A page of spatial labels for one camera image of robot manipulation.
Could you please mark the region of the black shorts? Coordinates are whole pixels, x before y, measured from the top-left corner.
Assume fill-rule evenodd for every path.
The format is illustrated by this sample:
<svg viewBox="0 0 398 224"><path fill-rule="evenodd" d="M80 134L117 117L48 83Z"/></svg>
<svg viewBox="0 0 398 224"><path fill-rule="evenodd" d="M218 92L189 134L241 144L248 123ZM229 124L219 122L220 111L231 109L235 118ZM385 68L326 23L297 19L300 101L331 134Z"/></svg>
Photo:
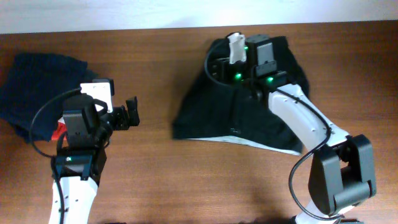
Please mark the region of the black shorts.
<svg viewBox="0 0 398 224"><path fill-rule="evenodd" d="M174 139L221 141L293 154L302 143L247 88L217 85L202 71L172 123Z"/></svg>

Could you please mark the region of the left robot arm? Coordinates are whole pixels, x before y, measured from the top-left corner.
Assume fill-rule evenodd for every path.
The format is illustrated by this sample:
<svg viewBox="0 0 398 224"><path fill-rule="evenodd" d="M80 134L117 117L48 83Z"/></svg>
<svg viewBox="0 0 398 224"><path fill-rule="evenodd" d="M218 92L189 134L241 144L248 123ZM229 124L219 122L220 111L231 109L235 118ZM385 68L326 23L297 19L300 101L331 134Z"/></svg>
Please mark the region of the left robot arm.
<svg viewBox="0 0 398 224"><path fill-rule="evenodd" d="M67 130L50 162L54 183L49 222L87 223L111 135L140 123L137 98L108 112L105 102L82 93L63 102L63 118Z"/></svg>

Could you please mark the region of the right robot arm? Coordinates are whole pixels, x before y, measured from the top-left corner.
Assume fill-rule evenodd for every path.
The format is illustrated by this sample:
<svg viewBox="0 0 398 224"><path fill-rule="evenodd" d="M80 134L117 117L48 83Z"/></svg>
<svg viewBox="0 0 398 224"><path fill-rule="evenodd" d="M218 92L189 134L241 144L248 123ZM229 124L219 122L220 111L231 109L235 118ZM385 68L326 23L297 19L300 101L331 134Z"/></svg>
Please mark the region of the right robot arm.
<svg viewBox="0 0 398 224"><path fill-rule="evenodd" d="M274 38L235 32L218 39L206 54L204 71L218 85L250 89L306 147L310 201L292 223L349 223L346 213L375 196L370 140L350 135L308 99L295 60Z"/></svg>

